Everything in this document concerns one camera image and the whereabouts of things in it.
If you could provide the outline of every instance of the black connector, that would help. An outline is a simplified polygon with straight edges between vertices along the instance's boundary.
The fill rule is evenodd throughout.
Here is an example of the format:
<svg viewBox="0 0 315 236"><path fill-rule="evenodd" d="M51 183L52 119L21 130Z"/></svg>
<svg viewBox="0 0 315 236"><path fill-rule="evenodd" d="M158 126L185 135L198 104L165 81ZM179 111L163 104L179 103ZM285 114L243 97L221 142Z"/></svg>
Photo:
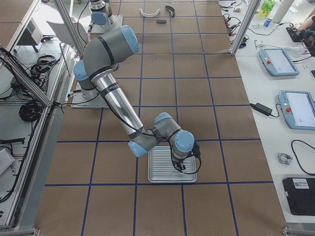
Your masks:
<svg viewBox="0 0 315 236"><path fill-rule="evenodd" d="M266 107L260 103L256 103L256 104L250 103L250 105L254 110L256 110L260 113L263 113L266 116L270 116L272 113L272 109L270 109L269 107Z"/></svg>

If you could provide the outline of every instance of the black device box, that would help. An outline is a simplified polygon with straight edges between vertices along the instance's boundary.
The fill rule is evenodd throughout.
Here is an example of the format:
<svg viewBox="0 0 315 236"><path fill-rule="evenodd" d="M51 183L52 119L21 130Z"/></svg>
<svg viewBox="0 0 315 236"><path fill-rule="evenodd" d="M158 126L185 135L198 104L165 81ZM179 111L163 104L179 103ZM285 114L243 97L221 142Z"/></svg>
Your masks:
<svg viewBox="0 0 315 236"><path fill-rule="evenodd" d="M315 216L315 178L285 178L282 183L291 213Z"/></svg>

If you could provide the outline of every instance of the aluminum tray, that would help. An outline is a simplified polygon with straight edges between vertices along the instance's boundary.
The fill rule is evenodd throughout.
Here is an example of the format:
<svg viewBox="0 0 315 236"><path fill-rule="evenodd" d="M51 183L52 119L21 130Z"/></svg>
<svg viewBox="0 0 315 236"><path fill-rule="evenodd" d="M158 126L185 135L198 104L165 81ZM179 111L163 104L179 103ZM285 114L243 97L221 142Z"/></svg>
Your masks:
<svg viewBox="0 0 315 236"><path fill-rule="evenodd" d="M156 146L149 151L148 179L153 183L195 182L197 174L186 175L175 170L170 158L169 146ZM195 157L184 160L184 172L196 171Z"/></svg>

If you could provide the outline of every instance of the gray robot arm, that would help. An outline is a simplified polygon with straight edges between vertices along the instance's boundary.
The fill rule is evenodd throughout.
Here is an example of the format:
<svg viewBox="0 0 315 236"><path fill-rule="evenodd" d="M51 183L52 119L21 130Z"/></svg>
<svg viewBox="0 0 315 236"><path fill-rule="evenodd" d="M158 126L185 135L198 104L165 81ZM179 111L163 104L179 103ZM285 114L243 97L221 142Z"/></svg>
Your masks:
<svg viewBox="0 0 315 236"><path fill-rule="evenodd" d="M79 78L81 87L95 88L119 118L129 135L128 145L135 156L140 157L167 140L171 146L173 165L175 164L174 167L181 171L185 169L184 159L196 153L200 155L193 135L182 130L168 113L158 115L154 126L146 128L112 75L113 68L117 68L119 62L126 60L138 50L138 41L129 26L113 29L87 45L83 64L81 61L74 68L75 77Z"/></svg>

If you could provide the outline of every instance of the green bottle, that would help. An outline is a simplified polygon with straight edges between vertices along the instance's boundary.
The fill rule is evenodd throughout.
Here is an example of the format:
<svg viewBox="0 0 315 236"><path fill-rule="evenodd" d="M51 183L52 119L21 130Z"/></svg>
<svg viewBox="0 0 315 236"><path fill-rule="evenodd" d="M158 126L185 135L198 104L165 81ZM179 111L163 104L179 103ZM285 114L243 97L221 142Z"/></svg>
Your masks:
<svg viewBox="0 0 315 236"><path fill-rule="evenodd" d="M265 20L269 16L269 14L270 14L272 8L274 8L275 4L276 4L275 0L264 0L263 4L261 6L261 10L259 11L258 17L260 19Z"/></svg>

